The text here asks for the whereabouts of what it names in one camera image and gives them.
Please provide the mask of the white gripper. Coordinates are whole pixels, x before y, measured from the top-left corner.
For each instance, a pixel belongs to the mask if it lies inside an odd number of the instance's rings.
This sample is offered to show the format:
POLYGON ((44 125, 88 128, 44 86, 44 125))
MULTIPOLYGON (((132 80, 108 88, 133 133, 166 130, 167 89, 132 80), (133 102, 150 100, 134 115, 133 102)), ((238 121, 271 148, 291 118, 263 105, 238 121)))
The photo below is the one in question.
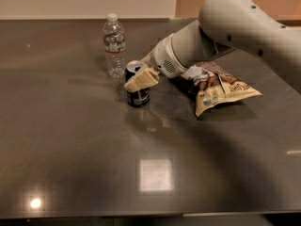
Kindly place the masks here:
MULTIPOLYGON (((141 61, 149 66, 152 65, 152 57, 158 70, 167 78, 174 78, 187 71, 177 59, 173 50, 171 34, 158 42, 153 52, 149 52, 141 61)), ((148 66, 142 67, 125 84, 124 88, 129 92, 137 92, 141 89, 151 88, 159 82, 159 72, 148 66)))

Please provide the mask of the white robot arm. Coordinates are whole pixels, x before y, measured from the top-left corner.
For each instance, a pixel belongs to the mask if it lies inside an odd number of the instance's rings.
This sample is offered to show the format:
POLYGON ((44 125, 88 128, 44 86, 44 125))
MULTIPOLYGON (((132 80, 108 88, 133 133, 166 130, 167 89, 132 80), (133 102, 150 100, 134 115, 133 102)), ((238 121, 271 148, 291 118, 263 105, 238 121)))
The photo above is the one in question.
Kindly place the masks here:
POLYGON ((124 87, 130 92, 153 87, 160 73, 174 78, 232 49, 265 62, 301 91, 301 32, 275 21, 252 0, 205 0, 198 19, 158 42, 124 87))

